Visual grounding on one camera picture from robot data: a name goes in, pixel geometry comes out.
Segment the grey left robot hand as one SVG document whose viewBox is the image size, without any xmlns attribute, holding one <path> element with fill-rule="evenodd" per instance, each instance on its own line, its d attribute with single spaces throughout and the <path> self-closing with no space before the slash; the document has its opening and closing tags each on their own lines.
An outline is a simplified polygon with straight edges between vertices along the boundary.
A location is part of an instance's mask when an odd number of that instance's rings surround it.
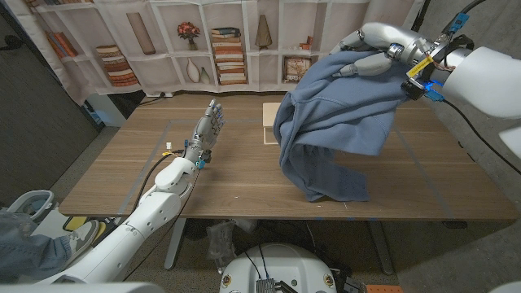
<svg viewBox="0 0 521 293">
<path fill-rule="evenodd" d="M 192 163 L 198 160 L 209 161 L 212 148 L 224 125 L 224 114 L 220 103 L 213 99 L 199 119 L 188 141 L 184 158 Z"/>
</svg>

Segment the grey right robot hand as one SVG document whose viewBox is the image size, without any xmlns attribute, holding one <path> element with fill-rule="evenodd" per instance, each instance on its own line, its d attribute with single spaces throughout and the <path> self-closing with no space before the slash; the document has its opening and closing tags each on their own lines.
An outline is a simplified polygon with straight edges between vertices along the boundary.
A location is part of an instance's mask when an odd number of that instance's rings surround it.
<svg viewBox="0 0 521 293">
<path fill-rule="evenodd" d="M 369 22 L 347 35 L 330 52 L 373 48 L 380 53 L 348 63 L 334 77 L 377 76 L 386 72 L 394 61 L 412 65 L 430 50 L 431 42 L 419 33 L 391 24 Z"/>
</svg>

